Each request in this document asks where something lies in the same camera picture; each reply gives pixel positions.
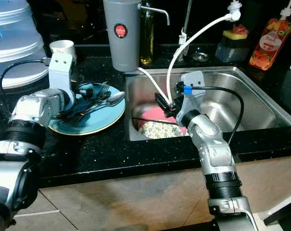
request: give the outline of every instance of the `white cable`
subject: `white cable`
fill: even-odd
[[[224,21],[224,20],[230,20],[232,19],[232,14],[228,13],[223,17],[220,17],[216,20],[214,20],[213,22],[207,24],[205,27],[203,27],[200,31],[198,31],[196,34],[193,35],[193,37],[191,37],[188,41],[186,41],[186,43],[184,43],[181,47],[179,47],[176,52],[173,55],[173,59],[170,62],[169,68],[168,68],[168,72],[167,72],[167,95],[168,95],[168,99],[169,102],[172,103],[172,97],[171,97],[171,90],[170,90],[170,75],[171,75],[171,70],[172,67],[176,61],[176,59],[178,58],[178,56],[180,55],[180,53],[185,49],[185,47],[191,43],[195,38],[197,38],[199,35],[201,35],[204,31],[206,31],[207,29],[209,29],[211,26]]]
[[[150,73],[148,73],[146,70],[144,70],[143,68],[139,67],[138,68],[139,71],[141,71],[142,73],[144,73],[146,76],[149,77],[149,79],[152,81],[152,83],[154,84],[155,88],[159,91],[159,93],[162,95],[162,97],[165,99],[165,101],[167,102],[167,104],[170,104],[167,96],[165,95],[165,93],[161,90],[161,88],[159,87],[159,85],[155,82],[155,80],[153,79],[153,77],[150,75]]]

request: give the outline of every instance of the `metal pipe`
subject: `metal pipe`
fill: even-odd
[[[187,31],[187,25],[188,25],[188,20],[189,20],[190,9],[192,8],[192,3],[193,3],[193,0],[188,1],[186,17],[185,17],[185,22],[184,22],[184,27],[183,27],[184,33],[186,33],[186,31]]]
[[[142,5],[140,5],[140,9],[148,10],[148,11],[155,11],[155,12],[158,12],[158,13],[164,13],[166,15],[166,18],[167,18],[167,25],[168,26],[170,25],[169,14],[167,13],[167,11],[161,10],[161,9],[157,9],[157,8],[142,6]]]

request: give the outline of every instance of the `stainless steel sink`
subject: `stainless steel sink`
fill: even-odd
[[[229,88],[244,100],[244,115],[238,131],[291,126],[291,116],[266,95],[237,67],[179,68],[172,70],[172,97],[177,97],[175,85],[181,75],[200,70],[206,86]],[[148,70],[166,93],[167,69]],[[145,111],[158,107],[154,93],[157,92],[148,77],[139,71],[126,73],[127,129],[131,141],[147,140],[137,131],[138,120]],[[207,90],[201,104],[205,113],[223,132],[231,132],[239,115],[238,99],[219,90]]]

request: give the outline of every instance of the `black countertop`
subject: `black countertop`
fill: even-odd
[[[173,49],[165,49],[145,68],[168,68]],[[174,67],[218,66],[217,59],[205,64],[195,61]],[[291,114],[291,70],[289,64],[273,65],[268,72],[237,64],[252,80]],[[79,64],[86,80],[125,89],[124,75],[113,69],[110,57],[86,57]],[[24,94],[48,87],[47,78],[16,90],[8,90],[11,105]],[[114,125],[86,136],[65,136],[47,131],[40,187],[52,187],[154,172],[200,167],[190,137],[129,141],[122,116]],[[0,137],[7,122],[7,110],[0,97]],[[224,133],[227,139],[230,133]],[[230,144],[237,163],[291,155],[291,127],[237,132]]]

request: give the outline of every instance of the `paper cup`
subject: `paper cup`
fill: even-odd
[[[49,44],[52,53],[71,54],[76,63],[77,55],[74,42],[71,40],[58,40]]]

